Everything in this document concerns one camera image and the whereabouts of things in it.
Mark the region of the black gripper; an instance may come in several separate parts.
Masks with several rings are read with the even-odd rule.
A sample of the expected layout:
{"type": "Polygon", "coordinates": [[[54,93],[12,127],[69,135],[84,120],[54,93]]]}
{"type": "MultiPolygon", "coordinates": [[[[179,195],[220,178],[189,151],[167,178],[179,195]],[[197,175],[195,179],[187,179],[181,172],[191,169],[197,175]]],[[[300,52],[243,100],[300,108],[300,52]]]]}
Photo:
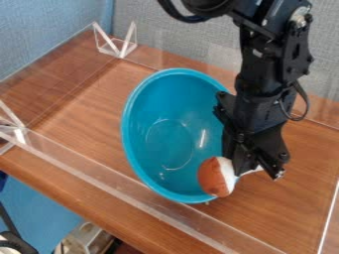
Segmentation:
{"type": "Polygon", "coordinates": [[[223,156],[232,159],[237,177],[261,169],[273,180],[284,175],[283,165],[289,160],[289,153],[281,128],[295,97],[293,88],[269,96],[216,93],[213,113],[224,126],[223,156]]]}

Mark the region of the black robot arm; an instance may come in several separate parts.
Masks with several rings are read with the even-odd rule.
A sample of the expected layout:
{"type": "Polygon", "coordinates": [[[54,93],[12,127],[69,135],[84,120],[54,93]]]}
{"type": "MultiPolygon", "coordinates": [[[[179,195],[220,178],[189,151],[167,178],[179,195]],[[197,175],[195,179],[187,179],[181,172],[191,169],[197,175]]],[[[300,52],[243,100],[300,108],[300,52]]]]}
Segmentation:
{"type": "Polygon", "coordinates": [[[289,154],[281,139],[296,98],[307,99],[299,79],[309,74],[313,56],[308,32],[313,21],[308,0],[156,0],[177,21],[196,24],[228,16],[240,29],[241,70],[235,94],[216,93],[213,113],[224,125],[223,157],[236,176],[261,168],[272,179],[284,175],[289,154]]]}

